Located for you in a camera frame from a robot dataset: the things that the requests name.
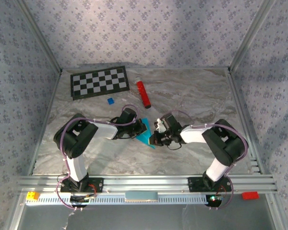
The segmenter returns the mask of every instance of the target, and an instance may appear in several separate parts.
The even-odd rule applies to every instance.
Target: checkerboard
[[[124,66],[71,75],[73,100],[130,90]]]

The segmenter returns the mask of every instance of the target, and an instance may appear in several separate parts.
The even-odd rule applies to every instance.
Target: red cylinder
[[[149,101],[148,95],[146,93],[145,87],[143,85],[143,82],[141,81],[140,78],[136,78],[135,82],[136,82],[136,85],[138,87],[139,93],[141,95],[145,109],[149,109],[152,106],[150,104],[150,101]]]

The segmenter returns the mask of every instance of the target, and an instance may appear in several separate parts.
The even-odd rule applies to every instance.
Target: gray marble table
[[[223,70],[216,69],[127,69],[130,91],[73,101],[70,93],[70,74],[83,70],[63,71],[52,104],[46,131],[39,146],[34,174],[64,173],[62,155],[53,142],[54,134],[75,113],[103,121],[119,116],[125,104],[139,108],[140,117],[153,122],[165,112],[180,109],[187,112],[195,124],[226,119],[242,131],[239,116]],[[141,77],[152,107],[145,109],[134,79]],[[112,97],[114,104],[107,99]],[[182,124],[190,121],[174,114]],[[90,174],[202,174],[214,156],[206,144],[183,145],[180,150],[166,147],[152,149],[136,139],[93,139],[84,152]],[[232,173],[248,173],[250,161],[244,159]]]

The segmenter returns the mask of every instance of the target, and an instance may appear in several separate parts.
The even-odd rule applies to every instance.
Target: yellow lego brick
[[[26,199],[27,200],[38,200],[39,195],[40,194],[38,192],[28,192]]]

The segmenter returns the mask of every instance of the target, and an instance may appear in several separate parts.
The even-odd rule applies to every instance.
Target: patterned wallpaper
[[[28,171],[57,76],[13,1],[0,1],[0,229]]]
[[[25,0],[61,67],[229,66],[262,0]]]
[[[273,6],[234,76],[288,216],[288,0]]]

